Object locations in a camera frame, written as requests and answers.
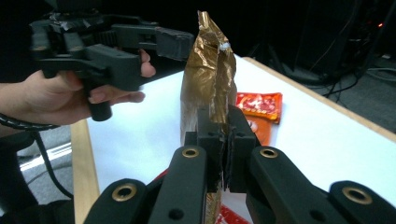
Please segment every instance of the table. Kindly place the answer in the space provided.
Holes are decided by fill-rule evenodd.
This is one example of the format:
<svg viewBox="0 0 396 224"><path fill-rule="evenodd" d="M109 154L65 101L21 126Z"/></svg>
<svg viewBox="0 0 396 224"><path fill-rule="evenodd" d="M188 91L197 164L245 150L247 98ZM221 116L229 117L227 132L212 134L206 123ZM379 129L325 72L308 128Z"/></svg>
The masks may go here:
<svg viewBox="0 0 396 224"><path fill-rule="evenodd" d="M235 57L238 91L283 94L272 147L284 151L321 189L338 180L356 181L396 206L395 134L250 58ZM182 76L146 84L143 103L114 105L107 121L86 119L71 126L77 224L112 182L133 178L147 184L169 165L180 147ZM244 194L225 197L228 206L248 218L243 200Z"/></svg>

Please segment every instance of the gray carpet floor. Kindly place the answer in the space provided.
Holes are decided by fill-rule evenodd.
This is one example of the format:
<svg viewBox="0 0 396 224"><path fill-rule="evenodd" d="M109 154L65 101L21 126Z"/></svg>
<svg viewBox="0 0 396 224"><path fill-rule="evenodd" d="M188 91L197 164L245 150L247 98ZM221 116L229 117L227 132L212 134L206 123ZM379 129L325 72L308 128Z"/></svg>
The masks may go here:
<svg viewBox="0 0 396 224"><path fill-rule="evenodd" d="M367 118L368 120L396 133L396 76L395 73L373 72L363 76L352 88L340 91L329 96L337 104ZM352 75L344 76L341 82L334 86L334 91L341 90L354 84L356 78ZM307 88L318 94L326 94L332 86ZM47 148L50 148L50 157L64 154L51 161L59 182L73 193L73 173L70 153L70 127L42 132ZM35 144L20 152L21 157L36 155L40 160L38 148ZM21 167L31 162L21 163ZM52 183L43 164L23 171L26 181L33 194L40 203L49 203L55 200L67 199Z"/></svg>

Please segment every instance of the orange wrapper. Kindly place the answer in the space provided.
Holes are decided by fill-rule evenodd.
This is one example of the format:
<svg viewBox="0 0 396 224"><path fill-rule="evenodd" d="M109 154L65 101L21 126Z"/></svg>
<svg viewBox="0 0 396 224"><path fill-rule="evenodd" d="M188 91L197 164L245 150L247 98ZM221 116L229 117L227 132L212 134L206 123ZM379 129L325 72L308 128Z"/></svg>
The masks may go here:
<svg viewBox="0 0 396 224"><path fill-rule="evenodd" d="M282 93L238 92L236 106L245 115L266 118L274 123L279 123L282 112Z"/></svg>

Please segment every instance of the human hand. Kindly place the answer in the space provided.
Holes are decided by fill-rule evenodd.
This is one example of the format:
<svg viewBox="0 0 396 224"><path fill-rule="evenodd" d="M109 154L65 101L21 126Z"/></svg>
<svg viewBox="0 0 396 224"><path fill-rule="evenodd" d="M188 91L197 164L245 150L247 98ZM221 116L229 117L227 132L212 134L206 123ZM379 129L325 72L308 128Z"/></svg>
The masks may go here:
<svg viewBox="0 0 396 224"><path fill-rule="evenodd" d="M142 76L152 77L156 71L149 62L149 55L140 50L140 56ZM14 88L19 89L14 91L21 91L23 95L14 103L10 102L11 106L5 114L12 118L34 123L65 125L91 115L81 80L72 71L59 72L56 77L49 79L44 78L42 71L37 71ZM105 101L109 101L111 105L124 102L140 103L145 98L141 91L121 91L109 85L93 89L90 95L89 101L92 104Z"/></svg>

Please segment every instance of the gold foil bag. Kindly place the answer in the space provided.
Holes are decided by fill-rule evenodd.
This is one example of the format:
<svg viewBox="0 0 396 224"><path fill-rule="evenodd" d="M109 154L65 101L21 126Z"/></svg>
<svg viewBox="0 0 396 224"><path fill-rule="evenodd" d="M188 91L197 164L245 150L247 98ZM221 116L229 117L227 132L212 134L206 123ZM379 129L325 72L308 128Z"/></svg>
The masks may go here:
<svg viewBox="0 0 396 224"><path fill-rule="evenodd" d="M229 40L210 19L198 11L199 33L187 60L181 86L181 145L186 132L195 132L197 109L209 106L211 121L227 124L228 104L234 105L236 61Z"/></svg>

